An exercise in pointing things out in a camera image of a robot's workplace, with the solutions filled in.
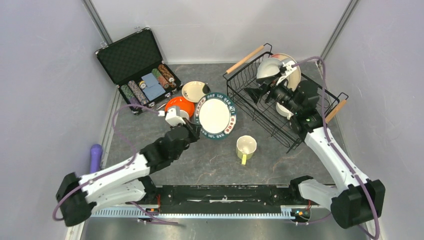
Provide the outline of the pink mug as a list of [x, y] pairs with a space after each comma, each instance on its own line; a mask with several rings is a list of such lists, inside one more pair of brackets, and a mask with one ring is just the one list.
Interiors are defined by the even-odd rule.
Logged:
[[184, 119], [190, 120], [190, 116], [189, 116], [189, 114], [188, 114], [187, 112], [185, 112], [184, 110], [181, 110], [181, 111], [179, 112], [179, 116], [180, 116], [181, 118], [184, 118]]

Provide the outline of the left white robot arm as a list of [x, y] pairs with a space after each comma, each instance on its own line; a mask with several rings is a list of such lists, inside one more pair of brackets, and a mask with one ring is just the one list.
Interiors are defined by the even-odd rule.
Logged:
[[52, 218], [64, 221], [66, 227], [78, 225], [97, 210], [117, 204], [137, 202], [153, 203], [157, 190], [143, 183], [175, 160], [191, 143], [200, 138], [202, 126], [191, 122], [178, 124], [163, 137], [146, 145], [132, 157], [94, 173], [78, 177], [67, 174], [56, 192], [57, 206]]

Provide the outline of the pink and cream plate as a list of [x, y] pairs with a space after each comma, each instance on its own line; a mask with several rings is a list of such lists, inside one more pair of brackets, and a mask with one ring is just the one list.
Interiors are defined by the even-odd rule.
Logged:
[[[276, 53], [276, 54], [273, 54], [273, 55], [271, 55], [271, 58], [276, 58], [276, 59], [279, 59], [280, 61], [286, 61], [286, 62], [287, 61], [294, 61], [296, 63], [296, 61], [295, 61], [294, 58], [292, 58], [290, 55], [287, 55], [285, 53]], [[291, 73], [287, 77], [287, 81], [288, 81], [287, 87], [289, 89], [291, 89], [292, 91], [295, 91], [296, 88], [297, 88], [297, 86], [298, 86], [298, 84], [301, 81], [301, 78], [302, 78], [301, 77], [301, 69], [298, 66], [297, 69], [296, 69], [296, 71], [294, 71], [293, 73]]]

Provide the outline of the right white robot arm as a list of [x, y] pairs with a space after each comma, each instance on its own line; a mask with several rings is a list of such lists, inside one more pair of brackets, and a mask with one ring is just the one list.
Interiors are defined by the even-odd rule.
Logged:
[[295, 178], [288, 191], [293, 203], [310, 200], [319, 204], [331, 212], [343, 229], [378, 221], [386, 188], [380, 180], [370, 180], [360, 171], [334, 139], [325, 114], [317, 109], [317, 103], [325, 99], [317, 84], [301, 81], [296, 90], [292, 90], [284, 83], [270, 80], [257, 87], [246, 87], [244, 92], [256, 104], [265, 96], [266, 103], [276, 102], [293, 113], [289, 120], [291, 129], [318, 156], [336, 185], [331, 188], [311, 176]]

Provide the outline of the white cup with handle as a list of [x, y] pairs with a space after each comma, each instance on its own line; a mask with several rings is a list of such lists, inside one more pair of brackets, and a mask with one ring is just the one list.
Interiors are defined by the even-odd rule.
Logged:
[[290, 120], [291, 117], [294, 115], [291, 111], [289, 111], [286, 107], [284, 107], [278, 102], [275, 105], [275, 109], [279, 115], [283, 116], [287, 120]]

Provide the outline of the orange plate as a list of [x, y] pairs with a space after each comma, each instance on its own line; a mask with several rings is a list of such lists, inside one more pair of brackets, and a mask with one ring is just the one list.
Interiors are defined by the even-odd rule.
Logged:
[[172, 106], [178, 106], [180, 107], [181, 111], [187, 112], [190, 119], [195, 112], [195, 104], [191, 101], [188, 101], [183, 96], [177, 96], [169, 100], [168, 103], [165, 105], [164, 110], [168, 111], [168, 109]]

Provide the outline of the white scalloped plate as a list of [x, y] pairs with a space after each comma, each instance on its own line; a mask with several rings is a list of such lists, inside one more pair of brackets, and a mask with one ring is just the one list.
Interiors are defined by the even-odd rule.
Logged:
[[283, 65], [283, 61], [269, 57], [263, 60], [263, 62], [257, 68], [256, 82], [261, 85], [264, 82], [264, 78], [268, 77], [281, 77], [280, 67]]

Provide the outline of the cream plate with black spot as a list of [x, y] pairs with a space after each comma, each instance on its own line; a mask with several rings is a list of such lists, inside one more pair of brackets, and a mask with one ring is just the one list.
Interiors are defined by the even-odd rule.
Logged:
[[181, 92], [186, 100], [198, 103], [201, 98], [211, 92], [211, 89], [204, 82], [190, 81], [182, 87]]

